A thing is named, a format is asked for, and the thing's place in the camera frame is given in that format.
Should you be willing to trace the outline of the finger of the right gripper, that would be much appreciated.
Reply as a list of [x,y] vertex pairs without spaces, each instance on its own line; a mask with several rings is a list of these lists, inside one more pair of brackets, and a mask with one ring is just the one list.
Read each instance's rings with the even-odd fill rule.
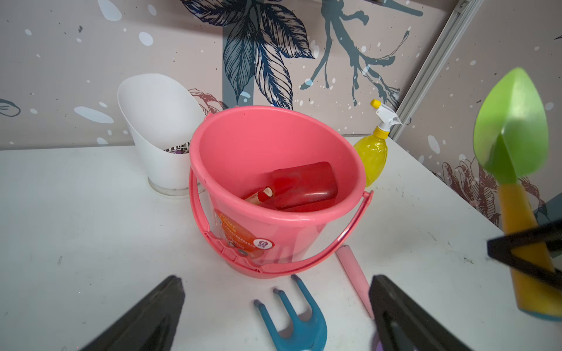
[[546,245],[547,258],[550,258],[552,251],[561,251],[561,220],[490,239],[487,241],[487,254],[490,258],[561,291],[560,270],[543,268],[538,263],[532,263],[531,258],[521,258],[513,253],[515,249],[530,249],[534,244]]

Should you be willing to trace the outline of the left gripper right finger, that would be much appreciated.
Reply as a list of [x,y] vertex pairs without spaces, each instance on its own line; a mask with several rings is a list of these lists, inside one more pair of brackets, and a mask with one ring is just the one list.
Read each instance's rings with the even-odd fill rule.
[[387,276],[373,277],[369,298],[383,350],[471,349]]

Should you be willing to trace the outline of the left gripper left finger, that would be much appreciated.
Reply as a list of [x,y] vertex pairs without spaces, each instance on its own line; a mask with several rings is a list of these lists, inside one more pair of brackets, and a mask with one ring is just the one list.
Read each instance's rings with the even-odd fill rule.
[[168,276],[84,350],[170,350],[185,292],[178,276]]

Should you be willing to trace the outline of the purple toy fork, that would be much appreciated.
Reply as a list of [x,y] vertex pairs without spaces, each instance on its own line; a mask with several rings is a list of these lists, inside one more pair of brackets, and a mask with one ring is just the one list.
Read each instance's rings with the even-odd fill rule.
[[367,311],[367,314],[370,319],[375,322],[373,307],[369,299],[370,284],[368,283],[354,253],[352,252],[351,247],[348,245],[342,245],[336,251],[336,256],[365,310]]

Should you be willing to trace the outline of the blue toy rake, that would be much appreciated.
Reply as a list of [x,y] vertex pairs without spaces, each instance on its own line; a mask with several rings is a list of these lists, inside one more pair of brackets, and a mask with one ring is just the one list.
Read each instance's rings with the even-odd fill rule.
[[291,279],[297,284],[302,295],[309,304],[311,308],[311,316],[307,321],[302,320],[296,313],[286,293],[283,290],[275,288],[274,294],[281,299],[294,326],[293,332],[288,338],[283,338],[279,334],[266,306],[261,301],[254,300],[253,304],[260,312],[276,350],[324,350],[328,334],[325,317],[316,303],[316,300],[313,298],[301,278],[296,274],[293,274],[291,275]]

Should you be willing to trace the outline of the green toy spade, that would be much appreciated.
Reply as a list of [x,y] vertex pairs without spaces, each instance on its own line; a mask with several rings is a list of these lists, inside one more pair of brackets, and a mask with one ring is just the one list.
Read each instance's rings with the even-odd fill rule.
[[[509,71],[485,98],[474,126],[477,161],[497,183],[503,235],[540,226],[522,183],[547,161],[549,130],[539,92],[522,67]],[[556,269],[545,244],[515,249],[546,269]],[[518,309],[543,320],[561,321],[561,291],[510,268]]]

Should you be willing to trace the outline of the yellow spray bottle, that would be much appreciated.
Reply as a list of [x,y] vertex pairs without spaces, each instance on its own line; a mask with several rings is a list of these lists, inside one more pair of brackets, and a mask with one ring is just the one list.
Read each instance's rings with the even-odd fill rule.
[[379,123],[373,133],[363,137],[355,145],[366,175],[366,187],[370,187],[381,175],[388,157],[386,140],[391,128],[401,125],[397,113],[389,106],[377,99],[373,99],[370,105],[375,109]]

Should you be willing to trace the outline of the red toy shovel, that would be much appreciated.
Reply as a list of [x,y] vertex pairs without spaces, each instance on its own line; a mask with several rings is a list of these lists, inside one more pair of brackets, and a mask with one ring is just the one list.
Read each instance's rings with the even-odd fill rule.
[[281,168],[262,178],[244,200],[277,211],[320,211],[332,205],[339,192],[329,162]]

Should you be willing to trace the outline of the pink plastic bucket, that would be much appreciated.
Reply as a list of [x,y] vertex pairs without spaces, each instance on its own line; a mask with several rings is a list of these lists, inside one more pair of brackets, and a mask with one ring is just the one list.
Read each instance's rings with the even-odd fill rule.
[[269,106],[207,116],[190,143],[190,205],[235,271],[289,276],[335,253],[373,193],[352,145],[326,124]]

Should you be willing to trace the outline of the white slanted cup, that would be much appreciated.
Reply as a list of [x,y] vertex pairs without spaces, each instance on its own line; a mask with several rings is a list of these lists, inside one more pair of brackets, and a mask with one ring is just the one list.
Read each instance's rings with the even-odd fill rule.
[[117,92],[149,185],[160,194],[189,194],[188,146],[205,114],[196,99],[178,81],[157,73],[125,79]]

